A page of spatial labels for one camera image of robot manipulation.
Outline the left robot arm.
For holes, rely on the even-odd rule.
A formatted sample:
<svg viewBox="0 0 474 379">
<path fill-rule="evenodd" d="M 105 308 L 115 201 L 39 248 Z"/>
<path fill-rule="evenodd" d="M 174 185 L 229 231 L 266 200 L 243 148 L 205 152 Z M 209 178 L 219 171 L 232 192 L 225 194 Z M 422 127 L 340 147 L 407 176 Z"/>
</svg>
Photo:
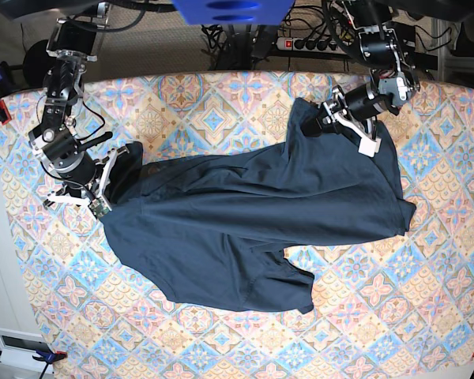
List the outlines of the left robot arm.
<svg viewBox="0 0 474 379">
<path fill-rule="evenodd" d="M 382 143 L 378 116 L 398 115 L 420 90 L 415 66 L 391 25 L 388 6 L 374 1 L 323 1 L 322 14 L 332 40 L 349 58 L 370 69 L 370 80 L 349 92 L 333 87 L 301 130 L 306 137 L 343 134 L 354 141 L 359 153 L 373 157 Z"/>
</svg>

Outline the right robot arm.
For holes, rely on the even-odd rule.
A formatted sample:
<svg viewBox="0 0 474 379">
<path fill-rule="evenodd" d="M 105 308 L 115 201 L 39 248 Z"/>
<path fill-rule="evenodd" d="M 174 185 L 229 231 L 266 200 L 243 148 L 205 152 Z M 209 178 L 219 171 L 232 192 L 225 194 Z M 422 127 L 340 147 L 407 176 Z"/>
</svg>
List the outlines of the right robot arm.
<svg viewBox="0 0 474 379">
<path fill-rule="evenodd" d="M 83 6 L 77 16 L 57 20 L 47 42 L 47 54 L 55 63 L 44 78 L 43 113 L 38 126 L 28 133 L 29 145 L 44 173 L 61 183 L 60 189 L 47 195 L 44 206 L 86 207 L 97 220 L 111 211 L 106 196 L 111 172 L 130 150 L 126 146 L 113 148 L 104 158 L 93 159 L 89 149 L 110 140 L 113 134 L 80 136 L 72 109 L 85 103 L 82 76 L 87 64 L 97 60 L 101 44 L 97 34 L 107 28 L 110 8 L 110 3 L 98 2 Z"/>
</svg>

